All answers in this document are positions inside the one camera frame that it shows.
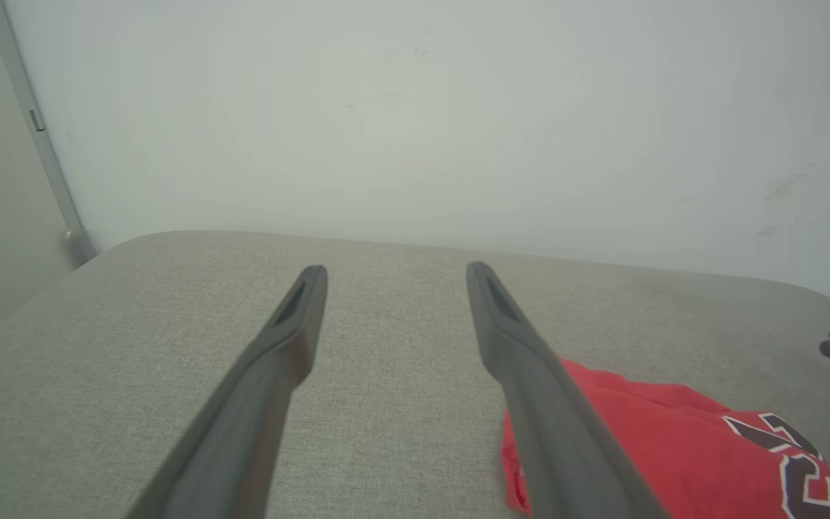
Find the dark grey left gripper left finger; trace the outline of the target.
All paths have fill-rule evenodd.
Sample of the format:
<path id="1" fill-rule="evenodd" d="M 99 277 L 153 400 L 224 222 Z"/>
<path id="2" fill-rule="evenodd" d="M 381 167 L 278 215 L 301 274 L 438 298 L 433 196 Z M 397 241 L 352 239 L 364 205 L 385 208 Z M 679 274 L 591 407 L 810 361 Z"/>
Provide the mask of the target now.
<path id="1" fill-rule="evenodd" d="M 306 267 L 212 392 L 130 518 L 263 518 L 291 395 L 321 334 L 327 270 Z"/>

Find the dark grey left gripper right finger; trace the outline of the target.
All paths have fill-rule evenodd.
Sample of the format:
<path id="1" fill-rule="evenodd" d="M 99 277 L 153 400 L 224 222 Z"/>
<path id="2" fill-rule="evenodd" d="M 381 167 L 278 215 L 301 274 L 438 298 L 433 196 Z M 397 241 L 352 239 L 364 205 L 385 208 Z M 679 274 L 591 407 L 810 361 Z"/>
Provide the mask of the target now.
<path id="1" fill-rule="evenodd" d="M 493 268 L 471 262 L 465 279 L 482 363 L 504 392 L 533 517 L 668 517 Z"/>

